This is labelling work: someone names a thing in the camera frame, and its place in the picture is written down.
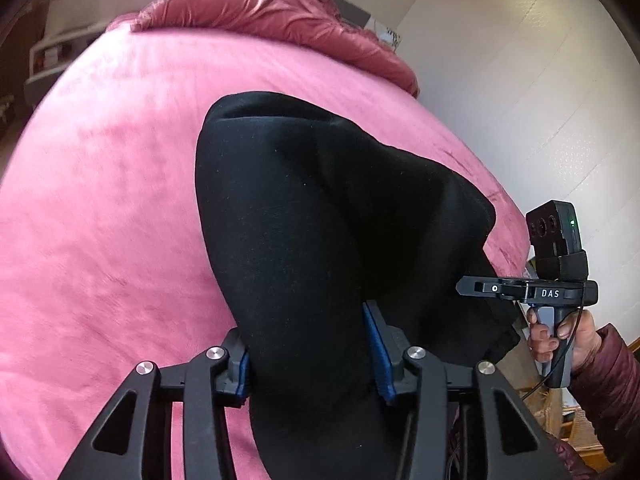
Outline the person's right hand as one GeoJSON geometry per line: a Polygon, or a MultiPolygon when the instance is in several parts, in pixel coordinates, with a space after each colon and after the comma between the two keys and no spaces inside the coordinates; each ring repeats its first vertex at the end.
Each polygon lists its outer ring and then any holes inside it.
{"type": "Polygon", "coordinates": [[[593,316],[587,310],[572,313],[555,330],[554,336],[547,325],[538,321],[533,309],[527,311],[526,318],[529,324],[529,350],[539,363],[550,362],[553,353],[560,348],[560,343],[574,337],[572,371],[577,372],[593,360],[602,346],[602,338],[597,332],[593,316]]]}

